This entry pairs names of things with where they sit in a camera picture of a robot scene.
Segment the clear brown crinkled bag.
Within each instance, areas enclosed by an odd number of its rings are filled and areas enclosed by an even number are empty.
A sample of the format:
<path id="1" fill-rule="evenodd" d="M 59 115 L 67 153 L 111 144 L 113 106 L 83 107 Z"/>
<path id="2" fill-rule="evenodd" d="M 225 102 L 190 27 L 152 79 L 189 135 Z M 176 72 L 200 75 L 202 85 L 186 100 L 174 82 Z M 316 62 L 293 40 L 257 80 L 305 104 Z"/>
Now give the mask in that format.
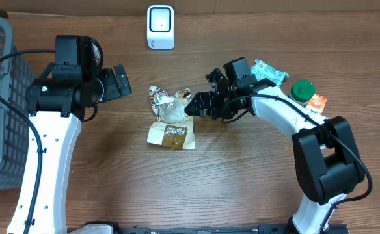
<path id="1" fill-rule="evenodd" d="M 148 94 L 157 121 L 150 126 L 147 143 L 181 150 L 195 149 L 194 119 L 185 113 L 191 100 L 190 89 L 170 95 L 151 86 Z"/>

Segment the teal white snack packet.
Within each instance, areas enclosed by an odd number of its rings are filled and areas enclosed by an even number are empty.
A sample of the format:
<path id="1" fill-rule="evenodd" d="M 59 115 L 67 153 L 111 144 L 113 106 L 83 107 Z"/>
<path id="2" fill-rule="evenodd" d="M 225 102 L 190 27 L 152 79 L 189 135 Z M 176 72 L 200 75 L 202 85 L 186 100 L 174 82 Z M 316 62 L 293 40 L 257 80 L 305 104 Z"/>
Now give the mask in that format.
<path id="1" fill-rule="evenodd" d="M 277 87 L 280 87 L 289 75 L 285 71 L 276 70 L 262 60 L 255 60 L 255 64 L 251 67 L 251 73 L 254 74 L 257 80 L 269 79 L 274 82 Z"/>

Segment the green lid jar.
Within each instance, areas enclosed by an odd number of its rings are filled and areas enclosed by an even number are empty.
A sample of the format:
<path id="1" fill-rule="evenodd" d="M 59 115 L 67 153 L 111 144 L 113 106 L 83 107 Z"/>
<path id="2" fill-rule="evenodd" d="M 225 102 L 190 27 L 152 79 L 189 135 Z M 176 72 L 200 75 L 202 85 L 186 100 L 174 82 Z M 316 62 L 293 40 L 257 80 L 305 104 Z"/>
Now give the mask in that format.
<path id="1" fill-rule="evenodd" d="M 290 90 L 290 97 L 298 104 L 305 106 L 316 93 L 314 83 L 301 79 L 293 84 Z"/>

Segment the orange small carton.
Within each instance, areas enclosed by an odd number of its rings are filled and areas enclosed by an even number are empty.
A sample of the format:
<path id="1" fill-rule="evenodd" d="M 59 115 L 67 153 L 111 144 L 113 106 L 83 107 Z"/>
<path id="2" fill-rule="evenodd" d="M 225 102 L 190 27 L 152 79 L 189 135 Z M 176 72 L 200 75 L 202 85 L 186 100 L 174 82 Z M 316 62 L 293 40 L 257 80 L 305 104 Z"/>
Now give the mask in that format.
<path id="1" fill-rule="evenodd" d="M 314 114 L 322 114 L 326 102 L 327 98 L 325 96 L 314 94 L 306 104 L 305 108 Z"/>

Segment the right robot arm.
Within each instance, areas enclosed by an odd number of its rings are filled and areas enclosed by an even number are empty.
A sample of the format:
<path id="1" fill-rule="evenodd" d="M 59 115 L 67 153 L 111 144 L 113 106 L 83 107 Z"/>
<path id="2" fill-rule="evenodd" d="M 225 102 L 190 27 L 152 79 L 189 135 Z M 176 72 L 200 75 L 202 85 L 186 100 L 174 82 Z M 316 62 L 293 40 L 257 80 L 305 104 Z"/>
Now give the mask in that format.
<path id="1" fill-rule="evenodd" d="M 259 80 L 245 57 L 215 68 L 206 79 L 214 89 L 194 95 L 184 111 L 229 124 L 251 113 L 273 124 L 293 145 L 295 171 L 303 191 L 301 204 L 287 224 L 261 224 L 259 233 L 348 233 L 329 220 L 342 203 L 367 197 L 373 188 L 349 122 L 308 112 L 269 79 Z"/>

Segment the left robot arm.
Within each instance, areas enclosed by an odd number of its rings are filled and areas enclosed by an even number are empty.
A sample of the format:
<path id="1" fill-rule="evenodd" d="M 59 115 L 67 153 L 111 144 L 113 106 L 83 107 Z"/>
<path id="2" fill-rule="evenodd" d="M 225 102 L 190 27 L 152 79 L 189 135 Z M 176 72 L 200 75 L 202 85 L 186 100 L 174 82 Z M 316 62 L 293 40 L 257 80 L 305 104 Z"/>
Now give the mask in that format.
<path id="1" fill-rule="evenodd" d="M 18 205 L 7 233 L 67 233 L 66 195 L 75 143 L 87 108 L 132 93 L 123 65 L 103 67 L 88 36 L 60 35 L 55 61 L 26 92 L 29 146 Z"/>

